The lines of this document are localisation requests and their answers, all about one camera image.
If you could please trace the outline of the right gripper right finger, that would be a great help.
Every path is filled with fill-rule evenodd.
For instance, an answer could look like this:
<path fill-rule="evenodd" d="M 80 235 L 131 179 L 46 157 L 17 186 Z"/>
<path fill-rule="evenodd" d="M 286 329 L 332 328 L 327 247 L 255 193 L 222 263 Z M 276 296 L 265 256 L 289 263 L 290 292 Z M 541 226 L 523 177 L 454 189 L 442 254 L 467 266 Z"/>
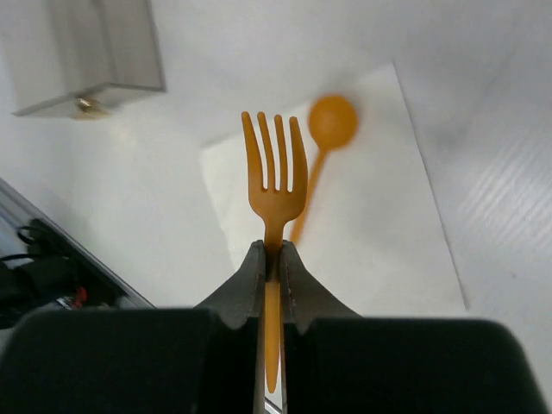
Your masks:
<path fill-rule="evenodd" d="M 473 318 L 362 317 L 280 253 L 288 413 L 545 413 L 525 353 Z"/>

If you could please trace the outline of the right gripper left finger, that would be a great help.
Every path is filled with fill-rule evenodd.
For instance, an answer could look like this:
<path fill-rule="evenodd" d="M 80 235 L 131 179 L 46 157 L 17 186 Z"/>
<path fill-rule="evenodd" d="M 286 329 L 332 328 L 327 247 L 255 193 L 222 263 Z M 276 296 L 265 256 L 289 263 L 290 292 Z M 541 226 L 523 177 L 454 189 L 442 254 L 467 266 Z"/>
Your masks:
<path fill-rule="evenodd" d="M 53 310 L 26 317 L 1 357 L 4 413 L 252 413 L 266 254 L 193 308 Z"/>

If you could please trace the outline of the white paper napkin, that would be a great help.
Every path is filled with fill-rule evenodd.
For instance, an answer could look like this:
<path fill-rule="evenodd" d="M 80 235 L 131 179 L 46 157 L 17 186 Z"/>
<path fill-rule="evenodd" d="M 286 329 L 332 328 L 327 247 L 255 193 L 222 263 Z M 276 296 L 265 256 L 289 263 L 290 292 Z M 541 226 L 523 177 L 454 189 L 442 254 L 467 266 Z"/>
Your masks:
<path fill-rule="evenodd" d="M 360 127 L 321 172 L 298 244 L 305 267 L 363 316 L 464 314 L 395 67 L 383 66 L 345 91 Z"/>

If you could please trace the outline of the orange plastic fork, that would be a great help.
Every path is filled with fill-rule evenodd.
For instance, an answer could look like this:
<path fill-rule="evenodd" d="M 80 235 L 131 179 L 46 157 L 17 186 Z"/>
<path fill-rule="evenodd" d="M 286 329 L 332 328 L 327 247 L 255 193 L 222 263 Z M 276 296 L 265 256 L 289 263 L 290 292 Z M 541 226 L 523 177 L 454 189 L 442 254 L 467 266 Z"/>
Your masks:
<path fill-rule="evenodd" d="M 275 392 L 279 383 L 281 345 L 281 293 L 279 256 L 284 228 L 303 212 L 306 201 L 308 166 L 304 143 L 295 116 L 289 118 L 292 144 L 292 188 L 288 188 L 288 159 L 282 116 L 273 119 L 278 152 L 273 151 L 266 115 L 257 114 L 261 141 L 257 141 L 248 112 L 241 113 L 244 134 L 248 201 L 253 212 L 264 223 L 263 244 L 266 252 L 267 278 L 264 293 L 264 363 L 267 390 Z"/>

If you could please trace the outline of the orange plastic spoon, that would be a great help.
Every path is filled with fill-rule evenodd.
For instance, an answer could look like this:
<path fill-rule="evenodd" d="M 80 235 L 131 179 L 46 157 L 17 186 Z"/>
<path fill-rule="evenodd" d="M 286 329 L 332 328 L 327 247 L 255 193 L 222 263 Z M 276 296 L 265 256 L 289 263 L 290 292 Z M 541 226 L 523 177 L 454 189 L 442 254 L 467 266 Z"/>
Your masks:
<path fill-rule="evenodd" d="M 308 130 L 317 145 L 317 156 L 310 171 L 305 207 L 295 220 L 290 241 L 300 242 L 311 202 L 317 188 L 323 165 L 328 156 L 346 147 L 359 128 L 359 117 L 354 105 L 343 95 L 327 94 L 320 97 L 310 108 Z"/>

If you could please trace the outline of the small wooden utensil piece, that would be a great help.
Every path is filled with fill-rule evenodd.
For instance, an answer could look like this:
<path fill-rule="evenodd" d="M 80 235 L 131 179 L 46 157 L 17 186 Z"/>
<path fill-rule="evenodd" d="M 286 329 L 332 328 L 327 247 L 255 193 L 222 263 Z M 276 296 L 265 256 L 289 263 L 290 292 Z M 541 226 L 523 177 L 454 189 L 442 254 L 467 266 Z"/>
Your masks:
<path fill-rule="evenodd" d="M 94 98 L 79 97 L 76 101 L 76 120 L 96 120 L 109 116 L 110 113 Z"/>

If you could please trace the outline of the smoky transparent plastic box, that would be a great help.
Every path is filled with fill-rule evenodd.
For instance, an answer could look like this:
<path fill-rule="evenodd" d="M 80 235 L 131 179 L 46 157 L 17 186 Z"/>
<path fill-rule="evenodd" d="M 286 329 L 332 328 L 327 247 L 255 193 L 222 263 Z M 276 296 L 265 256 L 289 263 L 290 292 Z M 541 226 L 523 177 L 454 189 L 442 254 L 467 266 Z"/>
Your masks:
<path fill-rule="evenodd" d="M 111 113 L 166 91 L 149 1 L 3 1 L 1 51 L 14 116 L 75 119 L 79 97 Z"/>

